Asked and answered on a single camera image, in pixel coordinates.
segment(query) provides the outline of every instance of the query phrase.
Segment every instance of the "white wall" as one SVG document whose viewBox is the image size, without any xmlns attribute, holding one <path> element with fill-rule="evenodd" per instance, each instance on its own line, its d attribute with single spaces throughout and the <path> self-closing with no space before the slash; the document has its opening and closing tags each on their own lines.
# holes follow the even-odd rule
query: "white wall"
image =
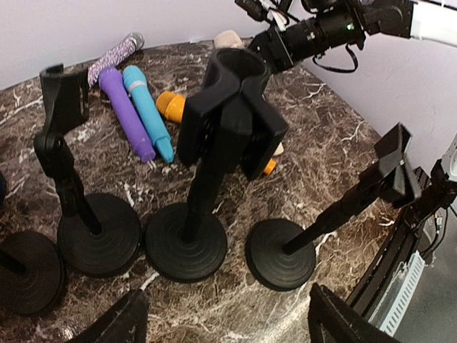
<svg viewBox="0 0 457 343">
<path fill-rule="evenodd" d="M 304 16 L 300 1 L 293 12 Z M 15 0 L 0 13 L 0 89 L 36 76 L 49 64 L 100 56 L 130 31 L 146 46 L 211 39 L 225 29 L 261 31 L 233 0 Z M 367 39 L 360 67 L 339 75 L 306 66 L 380 134 L 402 121 L 413 134 L 411 160 L 430 169 L 457 131 L 457 49 L 387 36 Z M 342 48 L 323 61 L 347 66 Z"/>
</svg>

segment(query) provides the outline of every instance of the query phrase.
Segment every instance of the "purple tool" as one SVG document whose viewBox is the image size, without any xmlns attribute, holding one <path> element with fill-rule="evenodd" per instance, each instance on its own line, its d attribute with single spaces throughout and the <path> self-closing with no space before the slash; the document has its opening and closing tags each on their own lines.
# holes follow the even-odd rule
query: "purple tool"
<svg viewBox="0 0 457 343">
<path fill-rule="evenodd" d="M 117 66 L 135 51 L 141 49 L 143 45 L 143 36 L 139 32 L 131 32 L 121 43 L 105 52 L 102 57 L 89 67 L 87 74 L 89 87 L 95 86 L 103 69 L 109 66 Z"/>
<path fill-rule="evenodd" d="M 156 152 L 138 114 L 136 114 L 134 105 L 130 102 L 129 95 L 124 88 L 121 72 L 112 66 L 103 69 L 99 75 L 99 86 L 108 95 L 122 128 L 134 151 L 141 157 L 141 161 L 143 163 L 152 161 L 156 157 Z"/>
</svg>

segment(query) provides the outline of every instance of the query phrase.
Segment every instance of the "round black base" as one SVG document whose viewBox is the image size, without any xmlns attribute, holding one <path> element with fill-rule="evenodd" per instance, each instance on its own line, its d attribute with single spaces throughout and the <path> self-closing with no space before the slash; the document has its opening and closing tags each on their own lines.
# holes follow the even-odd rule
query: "round black base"
<svg viewBox="0 0 457 343">
<path fill-rule="evenodd" d="M 129 203 L 112 194 L 86 197 L 100 221 L 102 233 L 94 235 L 81 218 L 62 217 L 57 244 L 65 261 L 89 277 L 113 277 L 129 270 L 142 239 L 141 222 Z"/>
<path fill-rule="evenodd" d="M 316 251 L 311 243 L 292 255 L 282 250 L 285 243 L 303 232 L 289 220 L 268 219 L 257 223 L 246 241 L 246 262 L 254 277 L 265 287 L 286 292 L 300 287 L 316 268 Z"/>
<path fill-rule="evenodd" d="M 227 236 L 220 221 L 208 215 L 191 243 L 181 239 L 186 204 L 167 206 L 152 216 L 145 234 L 146 257 L 156 271 L 183 283 L 199 282 L 224 262 Z"/>
<path fill-rule="evenodd" d="M 39 316 L 56 306 L 65 289 L 65 268 L 56 245 L 33 231 L 11 234 L 0 249 L 26 267 L 17 275 L 0 267 L 0 305 L 20 316 Z"/>
</svg>

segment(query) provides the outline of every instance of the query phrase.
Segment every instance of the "teal marker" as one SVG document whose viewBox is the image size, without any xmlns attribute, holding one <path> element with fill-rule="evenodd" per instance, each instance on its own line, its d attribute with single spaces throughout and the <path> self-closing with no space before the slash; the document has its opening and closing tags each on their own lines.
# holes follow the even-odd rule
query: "teal marker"
<svg viewBox="0 0 457 343">
<path fill-rule="evenodd" d="M 171 137 L 148 90 L 146 76 L 137 66 L 128 66 L 122 74 L 124 87 L 130 93 L 152 145 L 166 163 L 174 160 Z"/>
</svg>

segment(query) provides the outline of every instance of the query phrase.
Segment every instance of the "speckled surface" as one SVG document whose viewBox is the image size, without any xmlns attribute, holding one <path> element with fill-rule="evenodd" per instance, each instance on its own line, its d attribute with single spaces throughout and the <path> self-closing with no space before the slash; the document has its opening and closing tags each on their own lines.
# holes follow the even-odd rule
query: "speckled surface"
<svg viewBox="0 0 457 343">
<path fill-rule="evenodd" d="M 155 97 L 165 90 L 188 96 L 199 90 L 212 48 L 210 42 L 162 46 L 134 55 L 128 64 L 145 71 Z M 44 123 L 40 96 L 38 79 L 0 91 L 0 170 L 10 188 L 0 210 L 0 240 L 25 229 L 55 240 L 59 200 L 32 148 Z M 154 278 L 144 256 L 122 277 L 90 279 L 69 271 L 68 292 L 49 316 L 24 319 L 0 309 L 0 342 L 64 342 L 151 275 L 154 280 L 146 288 L 149 342 L 308 342 L 311 282 L 283 294 L 262 287 L 244 260 L 246 235 L 255 222 L 266 218 L 310 225 L 374 160 L 372 146 L 378 135 L 300 66 L 273 77 L 266 98 L 290 125 L 283 141 L 286 152 L 276 158 L 278 167 L 269 177 L 251 183 L 241 174 L 226 177 L 216 215 L 226 228 L 229 251 L 212 278 L 198 284 Z M 130 198 L 144 224 L 157 209 L 184 201 L 193 171 L 179 162 L 166 166 L 160 159 L 154 165 L 142 164 L 99 90 L 91 92 L 89 103 L 89 121 L 66 136 L 86 193 Z M 176 144 L 179 127 L 167 125 Z M 311 281 L 347 297 L 377 252 L 394 214 L 376 202 L 321 244 L 316 242 L 318 266 Z"/>
</svg>

